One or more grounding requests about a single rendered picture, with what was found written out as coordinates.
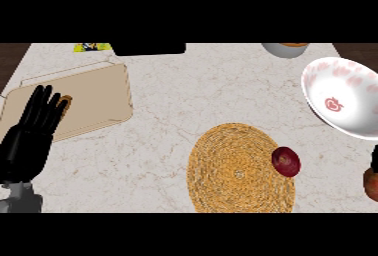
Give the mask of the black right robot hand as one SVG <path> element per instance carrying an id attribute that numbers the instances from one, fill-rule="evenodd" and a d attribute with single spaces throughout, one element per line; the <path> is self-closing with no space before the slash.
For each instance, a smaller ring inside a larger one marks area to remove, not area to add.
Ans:
<path id="1" fill-rule="evenodd" d="M 375 145 L 375 148 L 372 151 L 370 168 L 373 170 L 373 173 L 378 173 L 378 144 Z"/>

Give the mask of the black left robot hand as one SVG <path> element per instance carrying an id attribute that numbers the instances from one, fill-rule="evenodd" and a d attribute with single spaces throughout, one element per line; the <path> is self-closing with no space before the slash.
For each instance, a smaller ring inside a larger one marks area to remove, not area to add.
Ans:
<path id="1" fill-rule="evenodd" d="M 0 142 L 0 184 L 26 183 L 43 171 L 66 105 L 50 85 L 35 87 L 20 119 Z"/>

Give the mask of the dark red sweet potato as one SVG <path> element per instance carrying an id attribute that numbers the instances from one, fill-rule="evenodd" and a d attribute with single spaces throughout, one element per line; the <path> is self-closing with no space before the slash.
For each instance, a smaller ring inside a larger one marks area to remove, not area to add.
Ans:
<path id="1" fill-rule="evenodd" d="M 272 153 L 272 165 L 285 177 L 294 177 L 301 169 L 297 153 L 288 147 L 279 147 Z"/>

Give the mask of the white bowl with red pattern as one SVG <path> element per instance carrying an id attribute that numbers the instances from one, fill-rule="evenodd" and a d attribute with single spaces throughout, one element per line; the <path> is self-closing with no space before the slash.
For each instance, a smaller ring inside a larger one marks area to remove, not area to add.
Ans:
<path id="1" fill-rule="evenodd" d="M 323 57 L 303 70 L 301 89 L 326 124 L 359 139 L 378 141 L 378 73 L 356 61 Z"/>

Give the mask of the woven round yellow placemat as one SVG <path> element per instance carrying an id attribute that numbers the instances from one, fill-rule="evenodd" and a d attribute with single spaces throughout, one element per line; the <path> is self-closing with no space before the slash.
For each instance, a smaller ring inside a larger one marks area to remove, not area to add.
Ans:
<path id="1" fill-rule="evenodd" d="M 198 139 L 186 168 L 195 211 L 201 213 L 289 213 L 294 179 L 272 165 L 274 140 L 255 127 L 226 123 Z"/>

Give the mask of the brown round vegetable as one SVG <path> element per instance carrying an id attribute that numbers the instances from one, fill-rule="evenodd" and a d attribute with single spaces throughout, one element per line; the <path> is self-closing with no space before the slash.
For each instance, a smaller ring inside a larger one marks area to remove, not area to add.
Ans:
<path id="1" fill-rule="evenodd" d="M 378 173 L 367 169 L 363 174 L 363 188 L 367 197 L 378 202 Z"/>

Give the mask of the beige cutting board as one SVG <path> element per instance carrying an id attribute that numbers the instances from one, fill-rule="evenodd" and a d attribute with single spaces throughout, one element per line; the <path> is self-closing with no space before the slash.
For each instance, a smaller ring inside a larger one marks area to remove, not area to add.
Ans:
<path id="1" fill-rule="evenodd" d="M 133 102 L 127 66 L 112 64 L 9 91 L 0 114 L 0 141 L 19 121 L 26 101 L 38 85 L 50 85 L 53 93 L 71 97 L 71 104 L 53 135 L 54 142 L 130 119 Z"/>

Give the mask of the yellow and blue packet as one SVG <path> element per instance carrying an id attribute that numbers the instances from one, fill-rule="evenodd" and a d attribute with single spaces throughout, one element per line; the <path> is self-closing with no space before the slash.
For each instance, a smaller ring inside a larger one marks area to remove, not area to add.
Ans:
<path id="1" fill-rule="evenodd" d="M 111 49 L 112 47 L 109 43 L 77 43 L 74 45 L 75 52 L 103 51 Z"/>

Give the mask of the black appliance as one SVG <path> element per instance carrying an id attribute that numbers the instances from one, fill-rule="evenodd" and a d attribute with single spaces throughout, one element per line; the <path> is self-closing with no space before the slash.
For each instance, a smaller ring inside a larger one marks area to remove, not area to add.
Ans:
<path id="1" fill-rule="evenodd" d="M 112 50 L 118 56 L 142 56 L 183 54 L 184 43 L 112 43 Z"/>

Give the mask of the grey cup with orange content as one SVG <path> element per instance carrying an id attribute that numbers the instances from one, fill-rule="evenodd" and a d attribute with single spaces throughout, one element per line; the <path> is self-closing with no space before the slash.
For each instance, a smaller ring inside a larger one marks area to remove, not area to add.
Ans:
<path id="1" fill-rule="evenodd" d="M 305 51 L 307 43 L 263 43 L 266 51 L 279 58 L 297 58 Z"/>

